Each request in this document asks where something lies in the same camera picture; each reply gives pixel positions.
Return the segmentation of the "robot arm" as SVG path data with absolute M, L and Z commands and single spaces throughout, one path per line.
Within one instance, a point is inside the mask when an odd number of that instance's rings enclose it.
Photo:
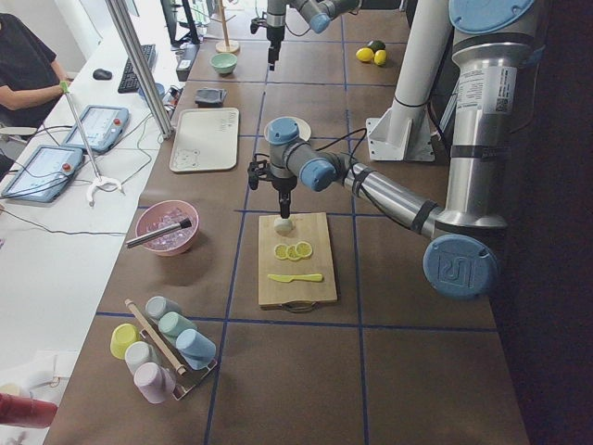
M 500 242 L 507 224 L 498 191 L 510 155 L 517 73 L 536 54 L 542 1 L 421 1 L 410 27 L 391 107 L 367 121 L 374 160 L 429 159 L 421 143 L 437 71 L 444 57 L 459 68 L 447 201 L 419 197 L 346 154 L 316 150 L 290 118 L 271 121 L 266 159 L 253 159 L 248 182 L 272 183 L 280 213 L 290 214 L 292 190 L 320 192 L 340 183 L 412 232 L 429 238 L 423 272 L 440 294 L 472 299 L 492 291 L 501 274 Z
M 362 2 L 359 0 L 271 0 L 267 4 L 265 13 L 266 35 L 270 42 L 268 51 L 268 66 L 275 70 L 275 63 L 279 60 L 285 33 L 285 16 L 288 8 L 293 8 L 309 28 L 315 33 L 324 32 L 330 22 L 342 14 L 358 11 Z

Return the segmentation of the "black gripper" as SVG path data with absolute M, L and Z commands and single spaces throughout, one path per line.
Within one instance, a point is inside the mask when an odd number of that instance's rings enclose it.
M 273 177 L 271 180 L 272 186 L 279 193 L 280 215 L 282 219 L 288 219 L 291 211 L 291 196 L 290 193 L 297 186 L 297 178 L 295 176 L 280 178 Z
M 270 71 L 275 71 L 275 62 L 279 60 L 282 41 L 284 40 L 284 27 L 267 28 L 267 38 L 270 42 L 268 51 L 268 68 Z

